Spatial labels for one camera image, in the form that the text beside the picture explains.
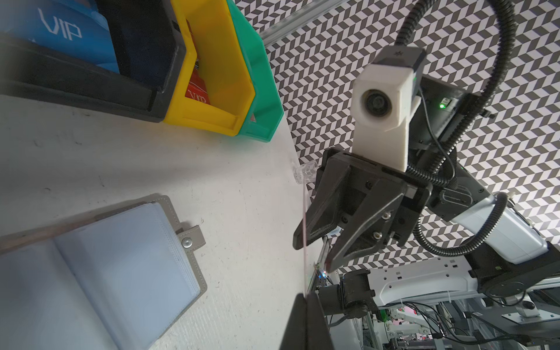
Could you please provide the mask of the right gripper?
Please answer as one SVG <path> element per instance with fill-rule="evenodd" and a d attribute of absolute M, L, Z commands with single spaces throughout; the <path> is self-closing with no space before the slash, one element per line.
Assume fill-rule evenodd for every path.
<path fill-rule="evenodd" d="M 317 169 L 315 197 L 306 212 L 307 244 L 343 230 L 325 260 L 329 273 L 352 259 L 350 251 L 377 244 L 374 233 L 404 245 L 427 203 L 432 185 L 406 173 L 331 147 Z M 293 235 L 302 249 L 302 221 Z"/>

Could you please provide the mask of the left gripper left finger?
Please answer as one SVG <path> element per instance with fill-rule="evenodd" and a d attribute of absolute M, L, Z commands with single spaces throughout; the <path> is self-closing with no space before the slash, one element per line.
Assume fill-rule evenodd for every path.
<path fill-rule="evenodd" d="M 295 297 L 279 349 L 307 349 L 307 302 L 301 293 Z"/>

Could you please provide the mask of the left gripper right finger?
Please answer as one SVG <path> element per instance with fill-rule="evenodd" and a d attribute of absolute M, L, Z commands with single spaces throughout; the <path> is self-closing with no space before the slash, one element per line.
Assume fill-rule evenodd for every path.
<path fill-rule="evenodd" d="M 307 295 L 307 349 L 334 350 L 318 294 Z"/>

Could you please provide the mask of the grey card holder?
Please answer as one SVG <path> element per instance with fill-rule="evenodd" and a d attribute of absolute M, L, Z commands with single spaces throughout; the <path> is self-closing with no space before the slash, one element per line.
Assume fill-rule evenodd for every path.
<path fill-rule="evenodd" d="M 1 238 L 1 348 L 148 349 L 206 292 L 165 195 Z"/>

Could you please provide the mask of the red VIP credit card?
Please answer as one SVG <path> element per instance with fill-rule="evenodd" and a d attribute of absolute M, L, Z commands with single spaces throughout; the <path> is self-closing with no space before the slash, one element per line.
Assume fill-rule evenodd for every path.
<path fill-rule="evenodd" d="M 206 83 L 199 74 L 199 69 L 195 66 L 192 70 L 188 88 L 185 96 L 188 99 L 210 105 L 210 99 L 206 87 Z"/>

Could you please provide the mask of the blue credit card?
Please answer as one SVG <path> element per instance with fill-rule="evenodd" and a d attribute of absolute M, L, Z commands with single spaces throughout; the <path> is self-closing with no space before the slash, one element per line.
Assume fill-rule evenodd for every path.
<path fill-rule="evenodd" d="M 109 23 L 95 1 L 2 1 L 1 32 L 120 72 Z"/>

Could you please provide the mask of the pink card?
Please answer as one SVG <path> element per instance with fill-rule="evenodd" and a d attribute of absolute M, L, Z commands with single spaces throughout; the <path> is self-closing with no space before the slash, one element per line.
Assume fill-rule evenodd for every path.
<path fill-rule="evenodd" d="M 302 218 L 302 250 L 303 250 L 303 296 L 306 297 L 308 294 L 308 277 L 307 277 L 307 188 L 306 184 L 303 183 L 303 218 Z"/>

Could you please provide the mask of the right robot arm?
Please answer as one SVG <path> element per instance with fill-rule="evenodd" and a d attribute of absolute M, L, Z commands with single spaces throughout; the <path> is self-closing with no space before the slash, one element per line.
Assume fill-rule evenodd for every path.
<path fill-rule="evenodd" d="M 455 159 L 443 178 L 420 177 L 410 151 L 426 165 L 435 155 L 434 134 L 448 134 L 481 98 L 410 69 L 365 70 L 355 81 L 351 152 L 325 151 L 316 173 L 316 196 L 293 236 L 303 249 L 335 228 L 342 232 L 325 267 L 414 237 L 438 259 L 419 274 L 353 271 L 319 294 L 326 314 L 375 311 L 396 300 L 444 291 L 477 291 L 510 297 L 559 271 L 559 251 L 508 205 L 492 195 Z"/>

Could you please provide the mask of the green bin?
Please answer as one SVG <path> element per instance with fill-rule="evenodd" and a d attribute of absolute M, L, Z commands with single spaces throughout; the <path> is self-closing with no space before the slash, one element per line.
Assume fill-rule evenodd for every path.
<path fill-rule="evenodd" d="M 257 141 L 269 142 L 284 117 L 284 109 L 276 87 L 274 74 L 259 33 L 253 29 L 233 1 L 228 1 L 227 4 L 255 89 L 254 101 L 239 135 Z"/>

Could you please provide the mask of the yellow bin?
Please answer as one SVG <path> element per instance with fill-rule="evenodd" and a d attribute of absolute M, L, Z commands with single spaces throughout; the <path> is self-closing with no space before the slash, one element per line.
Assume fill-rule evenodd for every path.
<path fill-rule="evenodd" d="M 164 122 L 236 136 L 252 106 L 255 89 L 226 1 L 172 1 L 186 55 Z M 195 62 L 209 103 L 187 97 Z"/>

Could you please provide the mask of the black bin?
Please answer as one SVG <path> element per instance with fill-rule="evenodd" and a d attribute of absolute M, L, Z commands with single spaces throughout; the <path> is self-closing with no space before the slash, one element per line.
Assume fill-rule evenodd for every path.
<path fill-rule="evenodd" d="M 162 122 L 185 26 L 177 1 L 3 1 L 1 93 Z"/>

